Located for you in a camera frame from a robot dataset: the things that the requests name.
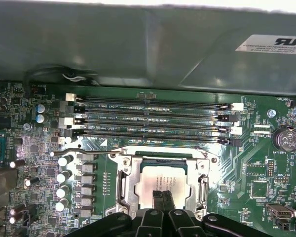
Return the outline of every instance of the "green circuit board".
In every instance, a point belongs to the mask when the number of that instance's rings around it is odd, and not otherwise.
[[[241,117],[240,126],[243,128],[242,135],[232,135],[233,138],[241,139],[242,146],[197,142],[195,139],[189,141],[189,137],[200,135],[197,129],[189,129],[189,126],[199,124],[192,119],[181,120],[177,117],[171,117],[170,121],[164,122],[186,124],[186,127],[171,130],[168,136],[185,135],[187,139],[127,138],[120,136],[121,133],[127,134],[127,127],[106,125],[102,128],[94,127],[97,131],[95,135],[79,137],[65,144],[64,129],[59,128],[59,119],[73,117],[70,111],[61,108],[66,93],[107,98],[117,106],[114,109],[121,111],[123,108],[118,106],[120,99],[180,101],[188,105],[174,113],[187,115],[195,113],[194,109],[189,108],[191,103],[243,103],[244,110],[238,112]],[[296,218],[290,221],[290,229],[284,231],[274,224],[266,208],[267,203],[280,203],[296,210],[296,151],[281,151],[272,142],[277,129],[286,126],[296,130],[296,107],[289,104],[294,98],[37,83],[31,85],[30,96],[26,97],[23,85],[14,82],[0,82],[0,98],[7,100],[0,116],[12,117],[11,129],[5,132],[5,140],[0,141],[6,146],[4,163],[8,164],[18,158],[26,161],[26,165],[19,168],[18,187],[10,192],[8,210],[22,202],[37,204],[37,221],[27,229],[29,237],[56,237],[67,234],[72,228],[80,228],[101,219],[105,210],[115,204],[117,165],[107,155],[98,155],[94,161],[97,178],[94,183],[96,189],[93,193],[95,201],[92,216],[83,218],[76,211],[79,203],[76,203],[75,198],[80,184],[75,177],[81,175],[76,168],[81,164],[78,160],[66,168],[73,172],[68,181],[71,189],[69,206],[62,212],[56,211],[55,204],[59,202],[56,190],[60,187],[56,176],[63,168],[58,165],[58,158],[50,155],[51,152],[69,147],[109,151],[126,145],[197,147],[217,155],[220,158],[219,173],[215,174],[218,182],[216,187],[210,189],[208,211],[224,215],[271,236],[296,236]],[[44,123],[36,121],[38,104],[48,108],[45,113],[48,119]],[[276,116],[270,118],[267,114],[269,110],[274,110]],[[94,118],[113,120],[112,117],[100,114],[95,114]],[[25,130],[24,124],[29,124],[31,128]],[[16,138],[22,138],[23,142],[15,143]],[[30,189],[25,189],[24,180],[28,176],[38,176],[40,182]],[[19,223],[7,224],[6,236],[18,228],[18,225]]]

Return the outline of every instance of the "wire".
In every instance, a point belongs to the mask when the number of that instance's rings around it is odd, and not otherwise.
[[[80,152],[85,155],[102,155],[102,154],[120,154],[121,152],[113,152],[113,151],[85,151],[80,148],[68,148],[63,151],[58,151],[58,152],[51,152],[50,156],[63,156],[67,154],[68,152]]]
[[[29,98],[31,93],[30,81],[34,78],[47,75],[61,75],[63,78],[72,82],[87,81],[91,85],[98,85],[98,83],[92,83],[94,77],[98,75],[95,71],[72,69],[58,64],[44,64],[25,72],[23,84],[25,87],[25,96],[27,98]]]

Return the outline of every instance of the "black capacitor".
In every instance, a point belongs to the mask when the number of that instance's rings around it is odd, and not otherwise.
[[[24,166],[24,165],[25,165],[25,160],[23,160],[23,159],[17,159],[17,160],[12,161],[10,163],[10,167],[13,168],[13,169],[17,168],[17,167]]]
[[[38,178],[37,176],[36,177],[33,177],[31,179],[28,179],[25,181],[25,186],[26,187],[29,187],[31,186],[32,184],[35,184],[35,183],[39,183],[40,182],[40,178]]]
[[[11,224],[15,224],[17,221],[21,220],[22,217],[23,217],[23,213],[22,212],[19,212],[16,215],[10,217],[9,222]]]
[[[7,107],[5,105],[0,105],[0,112],[5,112]]]
[[[5,105],[8,102],[7,98],[0,97],[0,105]]]
[[[296,129],[282,127],[273,133],[273,145],[276,149],[284,152],[296,151]]]
[[[10,215],[15,216],[26,207],[25,203],[21,203],[10,210]]]

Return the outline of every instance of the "integrated circuit chip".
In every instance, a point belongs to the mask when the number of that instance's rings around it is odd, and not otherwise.
[[[251,182],[250,198],[267,198],[268,182],[254,180]]]
[[[31,151],[31,153],[37,153],[37,152],[38,152],[38,146],[36,146],[36,145],[31,145],[31,147],[30,147],[30,151]]]
[[[55,176],[55,169],[53,169],[53,168],[46,169],[46,174],[48,176]]]
[[[183,208],[190,191],[186,184],[185,170],[169,166],[145,166],[140,183],[135,188],[141,209],[152,207],[151,195],[154,190],[170,190],[176,208]]]
[[[14,97],[11,102],[13,105],[19,105],[21,103],[21,98]]]
[[[48,223],[52,226],[55,226],[57,224],[57,218],[56,217],[49,217]]]
[[[38,194],[31,193],[31,200],[37,200]]]

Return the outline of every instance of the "cable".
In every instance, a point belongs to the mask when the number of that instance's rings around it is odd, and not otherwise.
[[[30,69],[25,72],[23,78],[23,84],[25,88],[25,96],[29,98],[31,89],[30,81],[33,78],[47,76],[47,75],[61,75],[63,78],[70,80],[72,82],[87,81],[88,84],[98,85],[94,83],[94,76],[97,76],[97,72],[92,70],[81,70],[81,69],[72,69],[58,64],[44,64],[33,69]]]

